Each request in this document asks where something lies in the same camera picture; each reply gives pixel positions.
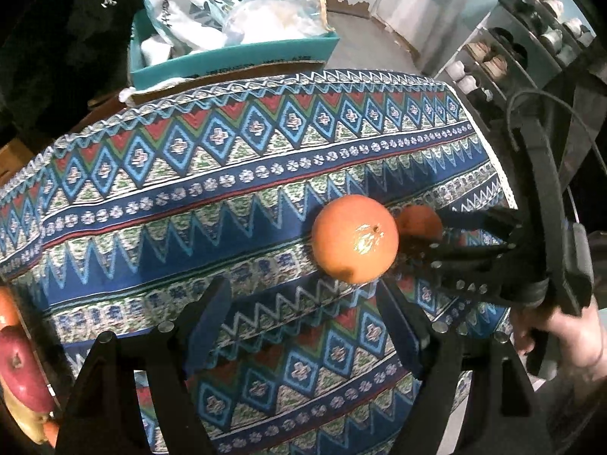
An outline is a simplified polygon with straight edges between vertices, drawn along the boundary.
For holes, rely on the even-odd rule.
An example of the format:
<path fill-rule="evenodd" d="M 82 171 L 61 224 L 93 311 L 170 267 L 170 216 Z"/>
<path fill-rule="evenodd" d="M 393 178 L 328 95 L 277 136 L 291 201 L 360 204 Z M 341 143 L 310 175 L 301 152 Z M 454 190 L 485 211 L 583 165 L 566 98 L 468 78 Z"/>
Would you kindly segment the right human hand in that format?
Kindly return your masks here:
<path fill-rule="evenodd" d="M 606 376 L 606 331 L 601 323 L 596 298 L 584 307 L 581 316 L 566 314 L 560 307 L 547 309 L 513 309 L 514 347 L 521 355 L 532 352 L 538 341 L 533 331 L 546 332 L 560 342 L 565 366 L 591 377 Z"/>

